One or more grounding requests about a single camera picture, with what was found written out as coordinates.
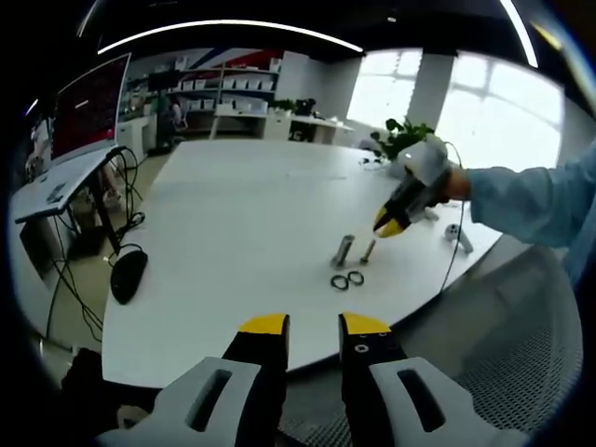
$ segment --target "white table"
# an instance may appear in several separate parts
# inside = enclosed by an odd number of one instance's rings
[[[313,142],[321,144],[333,144],[338,138],[338,133],[352,132],[353,129],[340,124],[335,121],[318,119],[312,116],[298,116],[298,115],[271,115],[271,114],[255,114],[251,112],[242,112],[239,110],[222,111],[216,110],[215,118],[211,126],[210,140],[213,140],[217,135],[220,118],[253,118],[259,119],[263,122],[260,126],[261,138],[266,140],[280,140],[287,141],[290,138],[290,124],[291,122],[305,123],[316,126],[315,138]]]
[[[24,185],[11,200],[11,216],[25,222],[37,216],[60,214],[81,184],[102,164],[114,148],[99,149],[71,158]],[[60,200],[48,202],[51,192],[59,187]]]
[[[99,149],[76,156],[51,167],[33,183],[24,185],[10,199],[9,221],[7,223],[10,265],[15,294],[20,309],[30,325],[42,336],[47,336],[47,323],[59,274],[50,270],[42,277],[21,240],[21,233],[27,222],[36,221],[37,230],[43,234],[47,247],[55,259],[62,257],[59,237],[65,251],[68,251],[70,234],[66,226],[55,223],[45,216],[61,215],[66,218],[66,207],[83,182],[105,163],[112,149]],[[47,202],[52,190],[62,185],[60,200]]]
[[[166,386],[205,356],[221,356],[238,327],[273,312],[291,316],[290,369],[336,354],[343,311],[393,324],[440,290],[454,246],[444,240],[459,209],[379,240],[362,287],[332,289],[330,259],[354,234],[349,261],[372,239],[376,212],[396,181],[359,165],[367,153],[299,142],[183,142],[142,204],[145,222],[125,242],[149,263],[136,296],[109,296],[103,329],[106,380]],[[448,284],[500,236],[465,214]]]

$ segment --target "computer monitor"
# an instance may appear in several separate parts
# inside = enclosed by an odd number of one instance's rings
[[[129,59],[127,54],[103,63],[58,93],[52,164],[115,145],[118,106]]]

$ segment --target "metal screw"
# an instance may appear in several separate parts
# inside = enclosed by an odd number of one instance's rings
[[[368,249],[366,249],[366,252],[364,253],[364,256],[362,256],[360,258],[360,263],[362,265],[366,265],[369,263],[369,258],[371,257],[371,253],[373,252],[373,248],[374,248],[374,244],[376,244],[376,240],[372,240],[371,243],[369,244]]]
[[[335,253],[335,256],[332,258],[332,266],[334,268],[344,268],[345,258],[347,257],[347,253],[350,251],[350,247],[352,247],[354,239],[355,237],[352,235],[344,236],[342,243],[339,245],[337,253]]]

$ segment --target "black rubber ring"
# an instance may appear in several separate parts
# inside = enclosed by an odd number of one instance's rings
[[[352,277],[358,275],[360,278],[358,281],[355,281]],[[355,286],[361,286],[364,284],[364,275],[362,275],[358,270],[354,270],[347,274],[347,279],[354,284]]]
[[[345,284],[344,284],[343,287],[342,286],[339,286],[337,284],[338,279],[342,279],[344,281]],[[347,291],[347,288],[349,287],[349,284],[347,282],[347,278],[346,277],[342,277],[341,275],[335,275],[332,278],[332,280],[331,280],[331,284],[332,284],[332,287],[334,289],[337,289],[338,291]]]

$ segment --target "ceiling light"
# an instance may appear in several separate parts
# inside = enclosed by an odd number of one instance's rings
[[[295,26],[290,25],[282,25],[279,23],[270,23],[268,21],[257,21],[257,20],[201,20],[201,21],[188,21],[186,23],[176,23],[174,25],[162,26],[161,28],[155,28],[154,30],[145,31],[143,33],[138,33],[132,35],[131,37],[127,37],[126,39],[119,40],[114,42],[113,44],[108,45],[107,47],[101,48],[97,54],[102,54],[112,48],[118,47],[120,45],[126,44],[135,39],[139,39],[141,37],[146,37],[147,35],[162,33],[164,31],[171,31],[171,30],[178,30],[180,28],[190,28],[192,26],[206,26],[206,25],[248,25],[248,26],[262,26],[265,28],[276,28],[278,30],[284,31],[292,31],[295,33],[311,35],[313,37],[327,40],[329,42],[333,42],[334,44],[341,45],[342,47],[353,49],[358,53],[361,53],[363,49],[361,47],[357,47],[356,45],[352,45],[347,43],[344,40],[337,39],[335,37],[331,37],[330,35],[317,33],[316,31],[306,30],[304,28],[298,28]]]
[[[557,51],[561,51],[561,42],[559,42],[559,40],[554,35],[549,33],[547,30],[545,30],[542,26],[538,25],[537,23],[532,22],[532,26],[535,27],[535,29],[540,33],[540,35],[544,37],[544,40],[549,42],[549,44],[553,48],[555,48]]]
[[[91,19],[91,16],[95,12],[95,8],[98,6],[99,3],[100,3],[100,0],[95,0],[93,5],[91,5],[91,8],[89,9],[87,15],[81,22],[81,25],[78,27],[78,32],[76,33],[77,37],[83,36],[83,33],[85,32],[85,28],[87,27],[87,23],[89,22],[89,19]]]
[[[39,100],[35,100],[33,102],[33,104],[31,104],[29,106],[29,108],[27,109],[27,112],[25,112],[25,116],[27,116],[34,109],[34,107],[37,105],[38,102],[39,102]]]
[[[532,47],[532,42],[530,41],[530,36],[528,35],[525,26],[523,26],[522,18],[520,17],[520,13],[513,5],[511,0],[499,0],[503,8],[507,12],[511,23],[513,23],[513,27],[518,34],[518,37],[521,41],[521,46],[523,47],[523,51],[525,51],[525,57],[528,60],[528,64],[533,66],[534,68],[538,68],[538,60],[536,59],[536,55],[534,53],[534,48]]]

